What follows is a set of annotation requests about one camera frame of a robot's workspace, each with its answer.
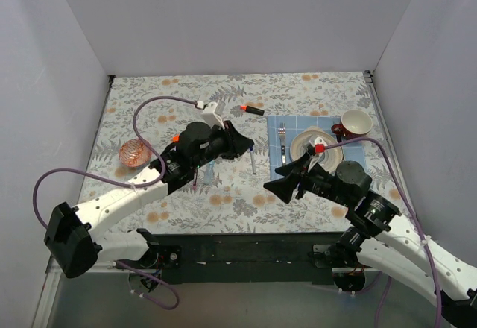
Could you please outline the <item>white thin pen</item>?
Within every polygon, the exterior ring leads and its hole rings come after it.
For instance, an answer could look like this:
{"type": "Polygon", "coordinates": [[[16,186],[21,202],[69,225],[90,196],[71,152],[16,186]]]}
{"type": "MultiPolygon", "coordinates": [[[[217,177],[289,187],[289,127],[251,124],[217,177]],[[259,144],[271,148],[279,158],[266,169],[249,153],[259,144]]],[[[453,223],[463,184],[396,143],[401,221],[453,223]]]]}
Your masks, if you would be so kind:
{"type": "Polygon", "coordinates": [[[250,154],[250,163],[251,163],[253,175],[257,175],[256,161],[255,161],[255,157],[254,157],[253,147],[250,147],[249,154],[250,154]]]}

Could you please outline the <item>light blue marker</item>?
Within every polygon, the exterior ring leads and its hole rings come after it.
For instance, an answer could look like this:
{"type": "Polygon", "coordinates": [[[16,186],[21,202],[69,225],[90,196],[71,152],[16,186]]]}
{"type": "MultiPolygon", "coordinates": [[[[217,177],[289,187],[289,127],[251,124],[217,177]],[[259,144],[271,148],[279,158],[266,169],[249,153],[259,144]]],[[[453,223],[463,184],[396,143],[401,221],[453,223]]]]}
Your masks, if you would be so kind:
{"type": "Polygon", "coordinates": [[[204,185],[209,185],[213,182],[215,179],[215,174],[214,174],[214,165],[215,162],[211,161],[206,165],[205,172],[203,175],[203,184],[204,185]]]}

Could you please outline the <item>orange black highlighter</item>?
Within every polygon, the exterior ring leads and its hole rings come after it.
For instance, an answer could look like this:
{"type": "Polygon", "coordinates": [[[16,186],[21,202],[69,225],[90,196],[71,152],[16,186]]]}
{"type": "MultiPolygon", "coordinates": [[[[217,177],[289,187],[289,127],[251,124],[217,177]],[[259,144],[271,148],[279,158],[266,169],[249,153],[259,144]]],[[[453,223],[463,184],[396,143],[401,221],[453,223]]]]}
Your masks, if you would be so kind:
{"type": "Polygon", "coordinates": [[[242,105],[240,108],[246,113],[251,113],[257,116],[263,116],[265,114],[264,110],[253,106],[242,105]]]}

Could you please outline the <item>pink pen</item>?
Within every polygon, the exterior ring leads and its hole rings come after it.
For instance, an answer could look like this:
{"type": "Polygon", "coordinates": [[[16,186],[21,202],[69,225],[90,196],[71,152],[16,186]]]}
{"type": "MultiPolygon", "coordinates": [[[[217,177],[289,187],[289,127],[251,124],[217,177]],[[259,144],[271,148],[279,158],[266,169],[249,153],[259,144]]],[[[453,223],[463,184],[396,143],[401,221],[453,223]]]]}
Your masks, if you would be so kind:
{"type": "Polygon", "coordinates": [[[195,169],[194,180],[192,183],[192,189],[194,191],[197,189],[197,181],[198,181],[198,168],[195,169]]]}

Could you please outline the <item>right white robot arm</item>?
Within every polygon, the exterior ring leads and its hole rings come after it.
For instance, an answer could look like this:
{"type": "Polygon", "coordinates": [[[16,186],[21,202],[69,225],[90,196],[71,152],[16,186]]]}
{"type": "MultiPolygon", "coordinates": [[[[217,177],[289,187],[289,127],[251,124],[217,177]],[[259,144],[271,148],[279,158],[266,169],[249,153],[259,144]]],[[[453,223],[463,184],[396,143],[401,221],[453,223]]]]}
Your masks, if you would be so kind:
{"type": "Polygon", "coordinates": [[[329,248],[331,265],[375,268],[414,289],[454,327],[476,326],[476,268],[453,256],[370,188],[371,177],[355,161],[330,174],[305,154],[277,168],[278,180],[264,184],[284,203],[309,192],[347,208],[350,227],[329,248]]]}

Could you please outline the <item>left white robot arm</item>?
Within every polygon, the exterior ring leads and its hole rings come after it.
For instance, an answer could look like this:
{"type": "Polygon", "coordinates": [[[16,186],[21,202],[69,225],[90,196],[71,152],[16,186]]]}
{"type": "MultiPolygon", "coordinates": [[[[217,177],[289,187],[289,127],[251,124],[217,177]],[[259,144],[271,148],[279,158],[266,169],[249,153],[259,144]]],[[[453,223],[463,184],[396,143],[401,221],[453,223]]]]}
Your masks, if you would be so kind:
{"type": "Polygon", "coordinates": [[[253,145],[229,121],[214,127],[192,122],[158,159],[120,187],[76,206],[57,205],[46,228],[45,245],[68,278],[86,273],[96,262],[115,259],[151,268],[159,258],[151,234],[140,229],[110,239],[107,231],[143,206],[192,182],[195,172],[209,162],[237,159],[253,145]]]}

